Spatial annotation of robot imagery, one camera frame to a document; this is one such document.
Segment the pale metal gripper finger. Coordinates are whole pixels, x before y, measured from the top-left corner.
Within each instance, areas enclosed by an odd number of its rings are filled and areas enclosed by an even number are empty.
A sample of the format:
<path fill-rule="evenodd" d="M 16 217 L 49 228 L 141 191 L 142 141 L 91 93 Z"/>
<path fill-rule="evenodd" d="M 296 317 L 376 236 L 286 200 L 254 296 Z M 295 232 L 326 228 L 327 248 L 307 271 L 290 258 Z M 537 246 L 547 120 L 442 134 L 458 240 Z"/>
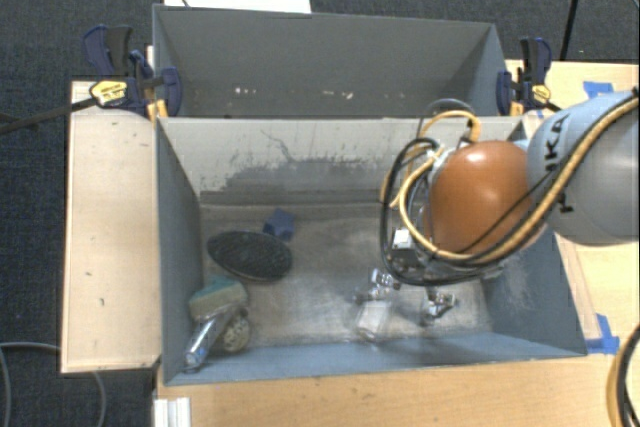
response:
<path fill-rule="evenodd" d="M 419 322 L 421 326 L 433 325 L 457 304 L 457 297 L 454 293 L 443 292 L 439 289 L 426 289 L 419 312 Z"/>
<path fill-rule="evenodd" d="M 383 337 L 395 305 L 396 289 L 393 277 L 374 268 L 368 284 L 354 292 L 353 301 L 359 307 L 355 332 L 365 341 Z"/>

